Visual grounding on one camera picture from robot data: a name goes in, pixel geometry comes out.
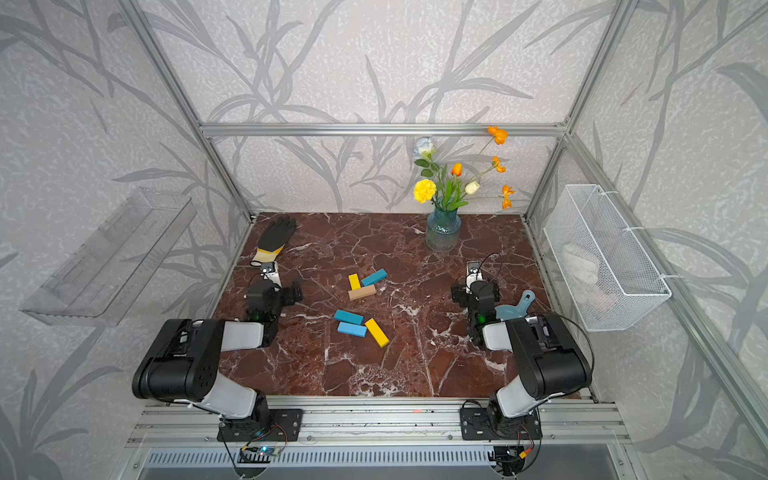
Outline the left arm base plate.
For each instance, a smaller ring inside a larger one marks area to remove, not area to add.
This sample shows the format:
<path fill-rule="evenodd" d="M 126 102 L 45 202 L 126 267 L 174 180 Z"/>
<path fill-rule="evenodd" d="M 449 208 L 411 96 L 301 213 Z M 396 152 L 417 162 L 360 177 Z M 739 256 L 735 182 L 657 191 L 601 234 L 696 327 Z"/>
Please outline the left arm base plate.
<path fill-rule="evenodd" d="M 302 424 L 302 409 L 270 409 L 263 419 L 224 419 L 217 440 L 227 443 L 248 441 L 296 442 Z"/>

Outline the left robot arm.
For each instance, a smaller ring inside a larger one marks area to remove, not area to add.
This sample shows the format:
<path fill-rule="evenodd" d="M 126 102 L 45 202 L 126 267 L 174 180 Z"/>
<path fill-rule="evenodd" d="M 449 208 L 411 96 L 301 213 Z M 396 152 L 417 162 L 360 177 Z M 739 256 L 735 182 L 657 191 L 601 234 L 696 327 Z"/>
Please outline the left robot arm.
<path fill-rule="evenodd" d="M 221 354 L 270 346 L 282 310 L 303 299 L 297 281 L 284 287 L 261 279 L 245 295 L 243 321 L 170 319 L 160 329 L 132 379 L 138 399 L 184 403 L 220 416 L 225 428 L 269 432 L 265 395 L 219 372 Z"/>

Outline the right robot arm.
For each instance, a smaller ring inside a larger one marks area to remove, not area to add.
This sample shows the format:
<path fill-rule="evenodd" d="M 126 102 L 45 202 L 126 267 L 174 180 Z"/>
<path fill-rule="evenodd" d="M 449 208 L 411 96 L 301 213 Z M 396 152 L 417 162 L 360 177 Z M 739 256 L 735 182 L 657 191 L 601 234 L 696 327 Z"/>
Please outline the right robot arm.
<path fill-rule="evenodd" d="M 594 357 L 586 356 L 556 313 L 530 315 L 520 305 L 500 305 L 496 282 L 477 276 L 451 286 L 451 299 L 468 314 L 471 342 L 513 354 L 517 376 L 489 399 L 491 431 L 508 438 L 534 421 L 539 405 L 571 395 L 592 382 Z"/>

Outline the long yellow block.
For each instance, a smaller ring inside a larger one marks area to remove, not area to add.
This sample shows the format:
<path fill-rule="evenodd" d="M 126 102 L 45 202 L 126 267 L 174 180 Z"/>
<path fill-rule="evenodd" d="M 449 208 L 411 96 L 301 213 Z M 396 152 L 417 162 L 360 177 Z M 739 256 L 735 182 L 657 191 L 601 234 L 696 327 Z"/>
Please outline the long yellow block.
<path fill-rule="evenodd" d="M 380 348 L 384 348 L 390 344 L 390 339 L 383 332 L 379 324 L 375 319 L 369 319 L 365 322 L 365 327 L 371 336 L 374 338 Z"/>

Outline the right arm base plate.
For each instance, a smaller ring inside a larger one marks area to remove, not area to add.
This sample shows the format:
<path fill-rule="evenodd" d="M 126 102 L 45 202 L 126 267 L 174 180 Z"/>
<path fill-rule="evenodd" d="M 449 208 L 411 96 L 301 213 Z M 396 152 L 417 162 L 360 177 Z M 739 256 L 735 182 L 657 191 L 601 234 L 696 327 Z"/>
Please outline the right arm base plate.
<path fill-rule="evenodd" d="M 504 417 L 499 410 L 478 405 L 462 406 L 459 422 L 463 440 L 541 440 L 542 429 L 537 409 L 519 417 Z"/>

